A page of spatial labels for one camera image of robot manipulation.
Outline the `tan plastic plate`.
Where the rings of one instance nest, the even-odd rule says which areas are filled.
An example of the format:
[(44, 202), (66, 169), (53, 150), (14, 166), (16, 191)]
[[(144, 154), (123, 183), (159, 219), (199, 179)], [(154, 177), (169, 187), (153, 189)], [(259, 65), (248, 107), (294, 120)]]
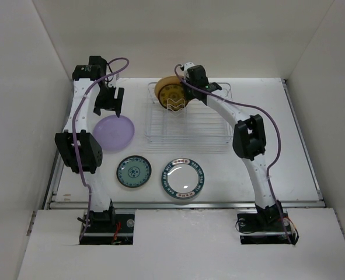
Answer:
[(159, 100), (159, 94), (161, 92), (161, 90), (165, 87), (165, 86), (169, 86), (169, 85), (178, 85), (180, 86), (180, 80), (177, 76), (167, 76), (164, 77), (160, 80), (158, 80), (158, 82), (156, 83), (155, 87), (154, 87), (154, 95), (155, 97)]

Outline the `purple plastic plate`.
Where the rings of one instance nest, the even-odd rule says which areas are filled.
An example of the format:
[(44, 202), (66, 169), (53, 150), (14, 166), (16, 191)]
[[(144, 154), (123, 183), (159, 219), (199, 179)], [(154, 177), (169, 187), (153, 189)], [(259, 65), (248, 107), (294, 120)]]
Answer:
[(122, 151), (132, 142), (134, 134), (134, 123), (123, 115), (104, 117), (93, 129), (93, 136), (104, 153)]

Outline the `white wire dish rack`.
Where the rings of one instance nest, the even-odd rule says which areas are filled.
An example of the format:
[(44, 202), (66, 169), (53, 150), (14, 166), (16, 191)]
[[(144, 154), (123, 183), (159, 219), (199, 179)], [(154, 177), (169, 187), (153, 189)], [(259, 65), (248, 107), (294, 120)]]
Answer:
[(156, 82), (148, 84), (145, 136), (152, 143), (226, 145), (233, 129), (213, 109), (192, 100), (176, 111), (164, 108), (154, 95)]

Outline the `teal blue patterned plate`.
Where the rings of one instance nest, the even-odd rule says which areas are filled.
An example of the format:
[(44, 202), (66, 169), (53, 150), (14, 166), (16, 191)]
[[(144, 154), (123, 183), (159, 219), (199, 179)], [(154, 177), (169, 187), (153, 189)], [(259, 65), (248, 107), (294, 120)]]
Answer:
[(152, 174), (150, 162), (140, 156), (132, 155), (124, 158), (116, 169), (119, 183), (127, 188), (138, 188), (148, 182)]

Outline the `green rim white plate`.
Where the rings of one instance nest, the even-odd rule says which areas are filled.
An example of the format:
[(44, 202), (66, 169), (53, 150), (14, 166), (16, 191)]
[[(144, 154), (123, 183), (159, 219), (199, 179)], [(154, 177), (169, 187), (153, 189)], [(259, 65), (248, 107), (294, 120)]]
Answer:
[(205, 183), (202, 167), (194, 160), (177, 158), (162, 170), (161, 185), (176, 200), (191, 200), (201, 193)]

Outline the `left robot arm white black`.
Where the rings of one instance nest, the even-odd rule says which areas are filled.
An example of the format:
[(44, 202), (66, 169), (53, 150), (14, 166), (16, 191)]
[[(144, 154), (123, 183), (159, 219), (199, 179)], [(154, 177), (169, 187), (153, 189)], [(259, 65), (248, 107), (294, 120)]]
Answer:
[(88, 190), (88, 208), (85, 219), (88, 227), (94, 198), (100, 198), (99, 187), (85, 178), (85, 173), (95, 174), (102, 164), (103, 151), (92, 134), (92, 115), (100, 116), (103, 110), (113, 111), (119, 118), (123, 105), (124, 89), (116, 86), (117, 75), (129, 66), (129, 59), (119, 57), (106, 61), (101, 56), (90, 56), (86, 65), (78, 65), (72, 73), (74, 93), (67, 123), (56, 133), (55, 144), (64, 164), (79, 174)]

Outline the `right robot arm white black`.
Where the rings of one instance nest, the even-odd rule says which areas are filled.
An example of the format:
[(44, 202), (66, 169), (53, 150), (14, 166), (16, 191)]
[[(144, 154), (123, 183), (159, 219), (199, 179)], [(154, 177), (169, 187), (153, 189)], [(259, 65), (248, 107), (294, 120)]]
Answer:
[[(255, 194), (256, 214), (251, 215), (251, 223), (259, 231), (266, 231), (277, 222), (283, 221), (281, 202), (276, 198), (270, 181), (270, 168), (278, 161), (281, 153), (281, 137), (276, 122), (260, 107), (235, 102), (225, 96), (222, 87), (209, 82), (202, 65), (191, 62), (179, 67), (183, 72), (186, 98), (197, 99), (216, 111), (233, 129), (232, 148), (242, 159), (248, 171)], [(266, 165), (266, 133), (264, 120), (260, 114), (250, 115), (241, 108), (262, 112), (274, 125), (277, 135), (276, 158)]]

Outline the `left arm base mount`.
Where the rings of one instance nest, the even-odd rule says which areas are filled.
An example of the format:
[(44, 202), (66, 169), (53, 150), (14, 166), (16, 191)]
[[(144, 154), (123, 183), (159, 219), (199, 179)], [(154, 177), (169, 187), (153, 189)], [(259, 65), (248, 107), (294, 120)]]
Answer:
[(80, 245), (133, 245), (135, 212), (90, 211), (86, 230), (86, 220), (83, 218), (80, 221)]

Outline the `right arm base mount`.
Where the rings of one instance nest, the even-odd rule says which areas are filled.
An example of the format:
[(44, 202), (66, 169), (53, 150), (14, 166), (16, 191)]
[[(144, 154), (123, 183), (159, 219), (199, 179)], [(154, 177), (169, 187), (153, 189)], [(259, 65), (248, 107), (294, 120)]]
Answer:
[(258, 213), (242, 211), (237, 214), (235, 227), (239, 232), (241, 245), (289, 244), (294, 246), (299, 241), (298, 230), (287, 212), (283, 213), (283, 219), (277, 215), (276, 221), (265, 225), (261, 223)]

